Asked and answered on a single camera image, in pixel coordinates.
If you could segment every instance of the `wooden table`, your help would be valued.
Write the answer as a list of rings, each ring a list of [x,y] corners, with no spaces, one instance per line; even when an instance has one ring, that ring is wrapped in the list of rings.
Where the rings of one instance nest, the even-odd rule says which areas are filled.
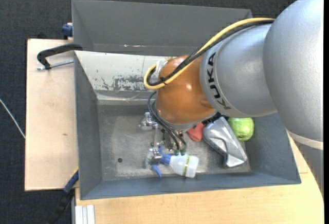
[[[73,65],[50,71],[39,51],[69,43],[28,40],[25,190],[61,189],[78,165]],[[72,53],[49,59],[59,62]],[[235,190],[80,200],[95,205],[96,224],[114,223],[324,223],[324,203],[304,158],[291,141],[301,184]]]

